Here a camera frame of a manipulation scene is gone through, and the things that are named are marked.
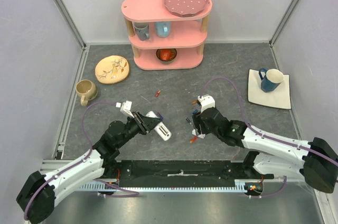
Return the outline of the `white battery cover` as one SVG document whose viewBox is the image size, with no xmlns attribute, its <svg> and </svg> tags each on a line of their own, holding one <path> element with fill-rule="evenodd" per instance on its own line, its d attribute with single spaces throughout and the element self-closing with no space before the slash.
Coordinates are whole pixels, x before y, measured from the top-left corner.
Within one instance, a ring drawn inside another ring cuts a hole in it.
<svg viewBox="0 0 338 224">
<path fill-rule="evenodd" d="M 192 130 L 192 134 L 193 134 L 194 136 L 199 137 L 199 138 L 205 138 L 205 134 L 198 134 L 198 130 L 197 130 L 197 129 L 193 129 L 193 130 Z"/>
</svg>

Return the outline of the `white remote control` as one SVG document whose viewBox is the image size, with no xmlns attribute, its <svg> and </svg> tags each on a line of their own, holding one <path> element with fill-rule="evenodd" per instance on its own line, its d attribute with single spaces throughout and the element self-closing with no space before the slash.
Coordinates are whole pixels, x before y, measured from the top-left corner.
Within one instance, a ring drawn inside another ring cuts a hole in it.
<svg viewBox="0 0 338 224">
<path fill-rule="evenodd" d="M 157 132 L 157 134 L 162 138 L 162 140 L 167 141 L 171 138 L 172 133 L 170 132 L 170 130 L 165 126 L 165 124 L 163 123 L 163 119 L 162 122 L 159 123 L 154 130 Z"/>
</svg>

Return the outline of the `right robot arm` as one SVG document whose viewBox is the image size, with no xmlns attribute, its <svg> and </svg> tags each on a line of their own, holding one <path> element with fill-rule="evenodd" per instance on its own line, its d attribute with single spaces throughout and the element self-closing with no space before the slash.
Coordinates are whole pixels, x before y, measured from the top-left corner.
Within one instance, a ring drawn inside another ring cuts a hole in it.
<svg viewBox="0 0 338 224">
<path fill-rule="evenodd" d="M 192 114 L 193 135 L 213 134 L 229 146 L 249 149 L 242 164 L 243 175 L 286 176 L 301 179 L 313 189 L 333 193 L 337 182 L 337 154 L 321 138 L 311 142 L 287 138 L 227 120 L 214 107 Z"/>
</svg>

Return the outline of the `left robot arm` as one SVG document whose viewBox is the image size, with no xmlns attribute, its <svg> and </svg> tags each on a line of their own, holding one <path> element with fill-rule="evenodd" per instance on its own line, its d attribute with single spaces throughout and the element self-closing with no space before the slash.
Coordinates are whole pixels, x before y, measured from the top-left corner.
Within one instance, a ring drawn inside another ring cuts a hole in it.
<svg viewBox="0 0 338 224">
<path fill-rule="evenodd" d="M 81 157 L 49 173 L 35 171 L 30 174 L 16 198 L 24 219 L 40 223 L 58 203 L 83 184 L 101 176 L 114 176 L 119 149 L 137 134 L 147 135 L 152 130 L 164 141 L 172 136 L 154 112 L 145 116 L 139 112 L 131 113 L 126 123 L 118 120 L 110 123 L 100 140 Z"/>
</svg>

